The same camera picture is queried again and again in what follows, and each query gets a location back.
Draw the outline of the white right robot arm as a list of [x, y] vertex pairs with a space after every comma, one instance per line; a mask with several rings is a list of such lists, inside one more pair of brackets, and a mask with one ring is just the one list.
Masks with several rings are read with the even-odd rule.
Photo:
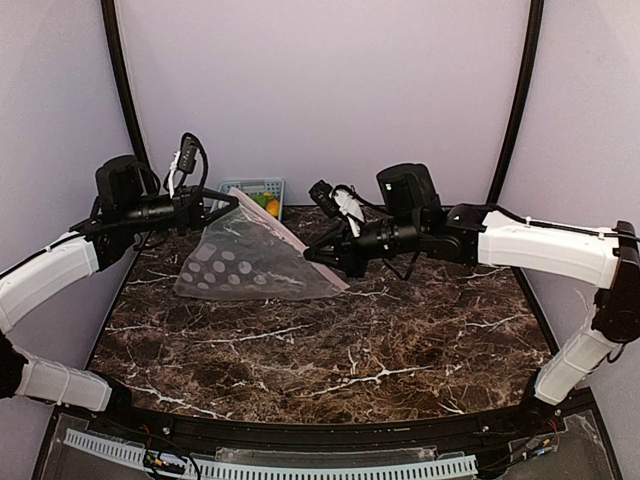
[[428, 168], [403, 163], [376, 180], [383, 217], [369, 221], [352, 188], [320, 180], [309, 190], [339, 224], [304, 252], [307, 260], [359, 278], [374, 259], [408, 254], [463, 265], [508, 266], [596, 287], [591, 319], [533, 377], [524, 403], [556, 406], [616, 349], [639, 337], [639, 240], [632, 224], [587, 228], [520, 217], [496, 204], [444, 207]]

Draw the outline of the clear zip top bag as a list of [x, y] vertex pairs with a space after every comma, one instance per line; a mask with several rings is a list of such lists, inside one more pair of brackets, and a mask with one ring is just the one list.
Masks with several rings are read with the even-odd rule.
[[204, 300], [310, 300], [349, 285], [328, 267], [306, 260], [306, 245], [246, 193], [238, 207], [207, 226], [174, 284], [182, 297]]

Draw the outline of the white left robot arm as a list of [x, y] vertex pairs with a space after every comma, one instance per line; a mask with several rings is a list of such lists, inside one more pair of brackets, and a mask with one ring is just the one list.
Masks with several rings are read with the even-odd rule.
[[24, 396], [104, 412], [125, 388], [104, 377], [14, 345], [9, 333], [36, 307], [68, 286], [119, 262], [138, 235], [198, 231], [239, 205], [234, 196], [203, 185], [143, 191], [145, 166], [133, 155], [107, 161], [96, 172], [98, 195], [90, 216], [58, 240], [1, 274], [1, 396]]

